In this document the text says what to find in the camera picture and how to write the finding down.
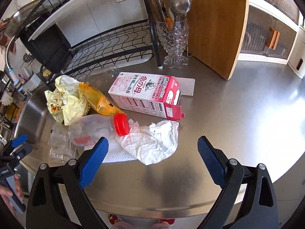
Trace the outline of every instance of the orange snack wrapper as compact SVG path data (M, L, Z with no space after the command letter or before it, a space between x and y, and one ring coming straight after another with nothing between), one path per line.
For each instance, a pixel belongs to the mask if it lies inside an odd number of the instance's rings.
M125 114L121 109L112 104L102 92L90 86L89 83L80 83L79 89L88 100L91 107L99 114L105 116Z

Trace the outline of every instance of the glass cup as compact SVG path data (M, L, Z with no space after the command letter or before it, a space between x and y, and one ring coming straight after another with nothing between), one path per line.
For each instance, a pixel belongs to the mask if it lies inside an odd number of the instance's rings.
M187 19L172 23L157 21L156 28L161 45L168 53L163 64L169 68L176 67L180 69L188 61L188 58L182 55L189 37Z

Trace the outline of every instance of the human hand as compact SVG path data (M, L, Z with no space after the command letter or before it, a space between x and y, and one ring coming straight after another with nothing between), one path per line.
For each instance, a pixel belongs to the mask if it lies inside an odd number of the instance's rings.
M15 186L16 186L16 195L23 201L24 197L22 194L19 177L15 174L14 178L15 178ZM8 197L13 196L12 191L10 191L8 188L0 185L0 195L1 195L2 199L4 200L5 204L7 205L7 207L9 208L9 210L11 211L11 213L15 216L16 214L15 214L14 206L8 199Z

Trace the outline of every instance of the metal spoon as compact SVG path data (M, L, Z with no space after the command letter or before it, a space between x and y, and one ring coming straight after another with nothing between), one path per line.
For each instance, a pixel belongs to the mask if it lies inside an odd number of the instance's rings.
M190 9L190 0L170 0L170 10L174 15L175 22L180 21L180 17L189 12Z

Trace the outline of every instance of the paper towel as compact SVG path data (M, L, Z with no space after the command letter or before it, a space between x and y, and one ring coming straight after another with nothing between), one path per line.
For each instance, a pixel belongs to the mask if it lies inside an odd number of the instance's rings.
M108 143L108 153L104 158L103 163L136 160L136 158L125 151L116 140L109 140Z
M176 121L160 121L149 127L132 123L128 135L116 137L122 148L143 164L155 164L171 156L178 146L178 126Z

